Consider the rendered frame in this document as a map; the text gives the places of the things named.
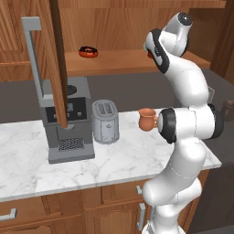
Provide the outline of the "wooden base cabinet door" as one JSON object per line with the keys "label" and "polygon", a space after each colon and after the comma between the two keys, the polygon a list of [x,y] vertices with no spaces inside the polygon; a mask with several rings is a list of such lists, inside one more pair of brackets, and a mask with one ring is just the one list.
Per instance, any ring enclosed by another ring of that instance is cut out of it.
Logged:
{"label": "wooden base cabinet door", "polygon": [[[209,175],[209,170],[203,170],[199,174],[198,179],[200,180],[202,186],[205,185],[208,175]],[[195,215],[197,209],[197,205],[199,203],[199,199],[200,197],[197,197],[196,199],[191,201],[179,214],[178,224],[185,233],[187,233],[189,230],[193,216]]]}
{"label": "wooden base cabinet door", "polygon": [[86,210],[87,234],[142,234],[137,228],[139,204],[130,202]]}

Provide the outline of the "silver toaster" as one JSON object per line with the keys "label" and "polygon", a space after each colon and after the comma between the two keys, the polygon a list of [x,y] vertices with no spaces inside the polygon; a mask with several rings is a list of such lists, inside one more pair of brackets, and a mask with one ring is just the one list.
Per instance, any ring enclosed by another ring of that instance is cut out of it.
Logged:
{"label": "silver toaster", "polygon": [[99,144],[113,144],[119,140],[119,113],[112,101],[97,100],[92,104],[92,130]]}

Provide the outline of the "brown clay mug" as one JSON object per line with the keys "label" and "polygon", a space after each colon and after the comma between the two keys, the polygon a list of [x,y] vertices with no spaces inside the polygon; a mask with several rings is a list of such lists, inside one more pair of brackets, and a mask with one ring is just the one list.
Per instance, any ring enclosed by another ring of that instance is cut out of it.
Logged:
{"label": "brown clay mug", "polygon": [[139,128],[145,132],[150,132],[157,127],[156,112],[150,108],[142,108],[138,111],[140,114]]}

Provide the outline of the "grey coffee machine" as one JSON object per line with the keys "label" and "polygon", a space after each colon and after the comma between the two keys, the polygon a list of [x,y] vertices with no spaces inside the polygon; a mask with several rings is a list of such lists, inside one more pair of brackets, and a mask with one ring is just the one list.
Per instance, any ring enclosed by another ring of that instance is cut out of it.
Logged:
{"label": "grey coffee machine", "polygon": [[91,99],[87,79],[68,78],[68,127],[57,124],[54,106],[40,107],[48,139],[50,164],[87,160],[95,157],[91,129]]}

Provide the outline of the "red and black can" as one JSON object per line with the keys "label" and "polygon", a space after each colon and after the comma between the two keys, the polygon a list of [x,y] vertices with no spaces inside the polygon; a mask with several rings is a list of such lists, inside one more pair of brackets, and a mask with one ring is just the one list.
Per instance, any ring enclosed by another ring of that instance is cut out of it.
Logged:
{"label": "red and black can", "polygon": [[96,48],[84,46],[80,48],[79,55],[83,58],[93,59],[99,55],[99,52]]}

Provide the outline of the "small wooden drawer front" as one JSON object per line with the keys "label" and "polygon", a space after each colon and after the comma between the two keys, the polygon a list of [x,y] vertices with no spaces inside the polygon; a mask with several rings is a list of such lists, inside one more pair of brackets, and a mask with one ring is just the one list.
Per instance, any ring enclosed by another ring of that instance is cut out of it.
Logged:
{"label": "small wooden drawer front", "polygon": [[143,187],[145,180],[132,181],[116,185],[103,186],[101,188],[101,200],[103,204],[122,200],[133,200],[141,197],[136,192],[136,187]]}

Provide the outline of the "wooden wall cabinet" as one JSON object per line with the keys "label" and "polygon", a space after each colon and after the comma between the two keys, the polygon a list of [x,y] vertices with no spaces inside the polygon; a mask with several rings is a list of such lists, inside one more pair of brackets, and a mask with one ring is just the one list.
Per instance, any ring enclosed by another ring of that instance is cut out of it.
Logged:
{"label": "wooden wall cabinet", "polygon": [[[146,34],[178,12],[193,18],[186,57],[209,66],[226,0],[58,0],[67,74],[103,75],[154,71],[144,52]],[[37,0],[0,0],[0,81],[32,80],[21,17],[39,16]],[[49,78],[45,41],[33,33],[42,79]],[[96,48],[83,58],[81,47]]]}

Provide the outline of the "white wall socket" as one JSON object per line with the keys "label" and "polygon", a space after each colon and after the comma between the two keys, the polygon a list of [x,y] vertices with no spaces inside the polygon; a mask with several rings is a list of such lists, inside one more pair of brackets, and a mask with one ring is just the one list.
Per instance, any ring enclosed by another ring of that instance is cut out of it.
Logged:
{"label": "white wall socket", "polygon": [[208,86],[208,102],[211,103],[213,101],[215,91]]}

